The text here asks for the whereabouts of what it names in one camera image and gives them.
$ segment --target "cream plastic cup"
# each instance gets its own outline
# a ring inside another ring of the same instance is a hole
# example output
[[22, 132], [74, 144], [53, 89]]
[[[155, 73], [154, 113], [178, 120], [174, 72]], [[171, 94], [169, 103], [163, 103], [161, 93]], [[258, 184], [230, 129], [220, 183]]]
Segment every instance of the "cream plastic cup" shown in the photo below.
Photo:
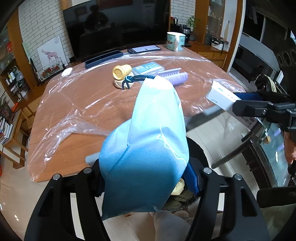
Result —
[[131, 66], [129, 64], [116, 65], [113, 68], [113, 77], [116, 80], [124, 80], [124, 78], [131, 72]]

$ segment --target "blue bag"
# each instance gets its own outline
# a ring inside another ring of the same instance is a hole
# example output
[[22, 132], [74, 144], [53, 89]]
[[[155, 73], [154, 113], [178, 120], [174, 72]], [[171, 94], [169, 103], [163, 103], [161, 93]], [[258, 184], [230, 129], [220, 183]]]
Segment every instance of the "blue bag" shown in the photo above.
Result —
[[99, 163], [106, 182], [103, 220], [159, 211], [189, 160], [180, 99], [163, 77], [146, 78], [132, 118], [104, 141]]

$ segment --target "coffee machine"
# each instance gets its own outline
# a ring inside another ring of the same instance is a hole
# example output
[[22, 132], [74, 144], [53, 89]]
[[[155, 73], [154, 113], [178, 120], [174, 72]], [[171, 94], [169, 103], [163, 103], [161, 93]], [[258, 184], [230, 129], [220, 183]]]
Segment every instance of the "coffee machine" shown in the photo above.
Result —
[[187, 27], [187, 25], [178, 24], [178, 19], [174, 18], [174, 23], [171, 22], [171, 24], [170, 24], [170, 30], [171, 30], [171, 32], [185, 34], [185, 36], [186, 36], [185, 37], [185, 46], [189, 46], [188, 41], [189, 41], [191, 29], [189, 27]]

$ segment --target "coffee mug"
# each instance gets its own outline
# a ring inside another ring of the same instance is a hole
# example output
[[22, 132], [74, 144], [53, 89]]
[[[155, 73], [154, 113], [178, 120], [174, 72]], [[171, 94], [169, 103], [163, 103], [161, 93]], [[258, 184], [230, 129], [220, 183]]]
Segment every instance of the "coffee mug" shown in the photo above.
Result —
[[185, 34], [167, 32], [167, 49], [172, 51], [182, 51], [185, 44]]

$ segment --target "television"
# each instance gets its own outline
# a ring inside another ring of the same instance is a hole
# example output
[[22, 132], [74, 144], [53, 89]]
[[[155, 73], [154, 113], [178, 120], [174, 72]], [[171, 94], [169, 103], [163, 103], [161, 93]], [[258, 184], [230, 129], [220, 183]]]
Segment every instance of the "television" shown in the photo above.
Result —
[[90, 0], [65, 9], [76, 60], [103, 52], [164, 44], [170, 0]]

